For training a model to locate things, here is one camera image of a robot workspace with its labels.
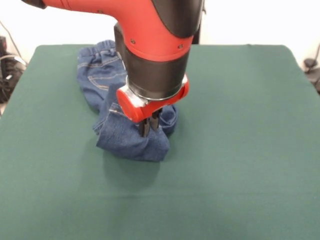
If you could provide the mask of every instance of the jeans waistband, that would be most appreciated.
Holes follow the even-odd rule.
[[[99,42],[94,46],[82,48],[79,51],[79,57],[94,56],[101,52],[106,52],[107,54],[110,54],[111,57],[117,55],[115,42],[112,40],[107,40]]]

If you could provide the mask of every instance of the white wall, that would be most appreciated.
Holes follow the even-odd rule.
[[[304,58],[314,56],[320,42],[320,0],[206,0],[206,10],[202,44],[286,45],[302,66]],[[116,22],[100,14],[37,9],[21,0],[0,0],[0,20],[26,61],[38,45],[114,39]],[[0,34],[5,34],[1,27]]]

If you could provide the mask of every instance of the green table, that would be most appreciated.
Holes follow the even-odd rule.
[[[95,147],[80,47],[38,47],[0,120],[1,240],[320,239],[320,101],[286,47],[193,46],[162,163]]]

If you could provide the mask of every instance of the jeans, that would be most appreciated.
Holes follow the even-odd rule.
[[[136,161],[163,161],[169,148],[168,136],[176,127],[178,109],[165,106],[159,128],[150,128],[147,137],[139,134],[139,125],[123,113],[116,91],[125,84],[127,72],[118,57],[115,42],[99,42],[78,53],[77,81],[87,103],[98,111],[93,130],[96,146],[121,158]]]

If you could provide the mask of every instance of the black cable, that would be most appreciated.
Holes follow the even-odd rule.
[[[320,52],[320,43],[319,43],[319,45],[318,45],[318,49],[317,49],[317,51],[316,51],[316,54],[315,54],[315,60],[317,60],[317,58],[319,57],[319,52]]]
[[[9,30],[5,27],[5,25],[4,25],[1,21],[0,21],[0,25],[1,25],[1,26],[4,28],[4,30],[8,33],[9,38],[10,38],[10,40],[11,40],[11,42],[12,42],[13,46],[15,47],[16,52],[18,53],[19,57],[20,57],[20,58],[22,58],[22,57],[21,57],[21,54],[20,54],[20,51],[19,51],[19,49],[17,48],[17,45],[16,45],[16,43],[15,43],[14,39],[12,38],[12,36],[11,36],[11,34],[10,34]]]

